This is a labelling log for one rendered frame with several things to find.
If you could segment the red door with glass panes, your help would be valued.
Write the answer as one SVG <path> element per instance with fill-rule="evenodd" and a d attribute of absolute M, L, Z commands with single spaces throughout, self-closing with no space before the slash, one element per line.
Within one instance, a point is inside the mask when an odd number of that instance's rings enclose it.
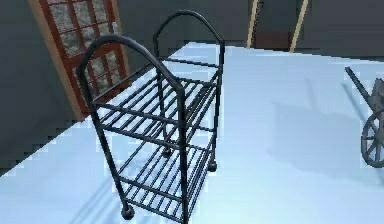
<path fill-rule="evenodd" d="M 28 0 L 49 50 L 70 108 L 77 121 L 83 120 L 88 109 L 75 74 L 81 57 L 91 42 L 120 30 L 117 0 Z M 117 44 L 107 44 L 97 50 L 86 66 L 86 79 L 94 96 L 103 94 L 107 101 L 119 84 L 122 90 L 130 86 L 126 51 Z"/>

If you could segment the grey wheelbarrow with spoked wheel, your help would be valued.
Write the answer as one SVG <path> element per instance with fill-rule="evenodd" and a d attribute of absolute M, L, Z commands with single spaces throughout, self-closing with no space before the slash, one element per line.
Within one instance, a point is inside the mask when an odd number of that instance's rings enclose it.
<path fill-rule="evenodd" d="M 369 94 L 350 67 L 346 67 L 345 71 L 372 111 L 362 129 L 362 158 L 373 168 L 384 168 L 384 80 L 376 78 L 372 93 Z"/>

